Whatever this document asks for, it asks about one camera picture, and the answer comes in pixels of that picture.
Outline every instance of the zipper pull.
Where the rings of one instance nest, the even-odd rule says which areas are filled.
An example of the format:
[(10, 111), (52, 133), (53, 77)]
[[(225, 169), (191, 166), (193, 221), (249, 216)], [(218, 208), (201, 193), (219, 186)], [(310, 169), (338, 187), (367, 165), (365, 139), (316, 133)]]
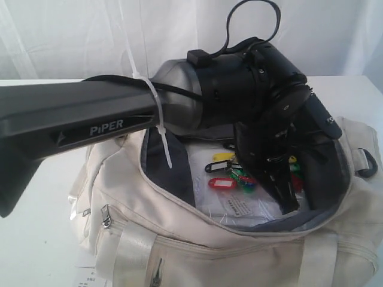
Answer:
[(160, 287), (161, 286), (161, 265), (162, 265), (162, 258), (160, 259), (160, 262), (158, 263), (156, 275), (151, 280), (150, 287)]
[(112, 218), (110, 217), (108, 204), (103, 206), (103, 208), (101, 209), (101, 214), (102, 214), (102, 226), (104, 229), (108, 229), (110, 225), (112, 224)]

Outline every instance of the bag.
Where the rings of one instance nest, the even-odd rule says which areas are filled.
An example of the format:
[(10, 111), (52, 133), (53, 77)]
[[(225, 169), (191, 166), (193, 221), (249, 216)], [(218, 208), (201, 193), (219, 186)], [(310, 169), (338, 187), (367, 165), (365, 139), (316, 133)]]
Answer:
[(79, 243), (113, 286), (363, 286), (378, 270), (382, 163), (374, 129), (337, 122), (337, 168), (305, 167), (315, 210), (240, 231), (194, 208), (187, 153), (170, 133), (172, 170), (149, 130), (91, 146), (69, 196)]

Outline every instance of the red key tag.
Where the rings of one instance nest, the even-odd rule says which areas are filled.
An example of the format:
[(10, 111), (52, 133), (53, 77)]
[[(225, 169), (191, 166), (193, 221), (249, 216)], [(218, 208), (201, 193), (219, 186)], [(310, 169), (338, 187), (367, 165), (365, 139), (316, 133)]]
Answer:
[(231, 190), (237, 186), (237, 182), (232, 178), (212, 178), (209, 180), (209, 186), (218, 190)]

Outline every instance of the black cable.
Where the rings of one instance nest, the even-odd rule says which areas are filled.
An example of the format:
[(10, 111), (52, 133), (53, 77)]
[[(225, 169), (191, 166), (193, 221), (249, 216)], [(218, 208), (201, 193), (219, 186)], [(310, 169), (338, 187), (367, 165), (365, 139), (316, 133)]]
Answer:
[[(125, 77), (125, 76), (118, 76), (118, 75), (100, 75), (100, 76), (88, 78), (84, 81), (85, 82), (109, 81), (109, 82), (113, 82), (117, 84), (124, 84), (124, 85), (134, 86), (137, 88), (149, 89), (149, 86), (143, 80), (133, 79), (133, 78)], [(184, 90), (183, 88), (178, 88), (178, 87), (174, 87), (174, 86), (170, 86), (170, 85), (162, 84), (162, 83), (156, 83), (156, 82), (151, 82), (151, 83), (156, 88), (156, 90), (169, 91), (171, 93), (181, 94), (197, 102), (204, 102), (201, 95), (193, 93), (192, 91)]]
[(278, 33), (279, 26), (281, 24), (281, 10), (279, 9), (279, 6), (276, 3), (274, 3), (274, 2), (272, 2), (270, 0), (242, 0), (241, 2), (237, 3), (232, 8), (232, 10), (230, 11), (229, 15), (227, 16), (227, 19), (226, 19), (226, 41), (225, 41), (223, 47), (219, 51), (217, 51), (217, 52), (215, 52), (213, 54), (210, 54), (212, 59), (217, 58), (217, 57), (221, 56), (222, 54), (227, 53), (230, 50), (233, 50), (234, 47), (233, 48), (228, 48), (228, 46), (229, 46), (229, 38), (230, 38), (230, 34), (229, 34), (230, 21), (232, 19), (232, 16), (233, 16), (235, 10), (237, 10), (240, 6), (242, 6), (243, 4), (245, 4), (247, 2), (250, 2), (250, 1), (262, 1), (262, 2), (266, 2), (266, 3), (270, 4), (273, 7), (274, 11), (275, 11), (276, 25), (275, 25), (275, 29), (274, 29), (273, 34), (268, 39), (262, 40), (262, 41), (259, 41), (258, 38), (254, 39), (254, 42), (252, 44), (250, 44), (250, 46), (248, 47), (247, 52), (250, 51), (251, 48), (253, 48), (255, 45), (259, 45), (259, 44), (271, 41), (275, 37), (276, 33)]

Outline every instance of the bag strap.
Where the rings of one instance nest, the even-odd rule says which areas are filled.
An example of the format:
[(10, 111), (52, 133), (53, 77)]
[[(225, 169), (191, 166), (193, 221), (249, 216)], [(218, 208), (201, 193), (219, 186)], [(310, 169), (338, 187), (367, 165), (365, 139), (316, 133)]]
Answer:
[(113, 287), (145, 286), (147, 265), (157, 234), (129, 221), (122, 232), (114, 261)]
[(305, 237), (298, 287), (331, 287), (338, 253), (338, 236), (319, 231)]

